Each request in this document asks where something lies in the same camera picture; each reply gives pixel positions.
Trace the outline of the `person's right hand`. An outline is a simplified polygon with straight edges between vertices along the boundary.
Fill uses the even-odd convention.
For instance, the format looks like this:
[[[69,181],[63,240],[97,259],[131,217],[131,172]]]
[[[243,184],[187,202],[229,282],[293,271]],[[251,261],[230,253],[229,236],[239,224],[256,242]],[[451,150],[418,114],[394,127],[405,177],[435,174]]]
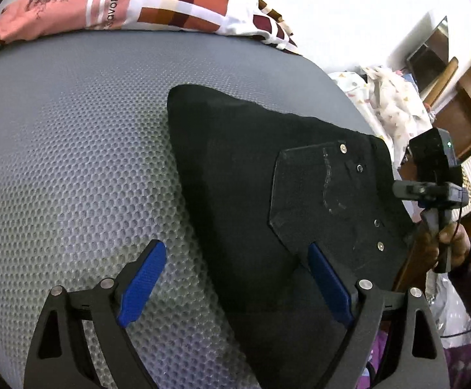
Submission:
[[[440,257],[440,245],[446,245],[451,252],[451,268],[463,264],[469,255],[471,243],[462,224],[452,222],[435,236],[431,236],[426,223],[421,222],[414,237],[411,254],[424,271],[434,269]]]

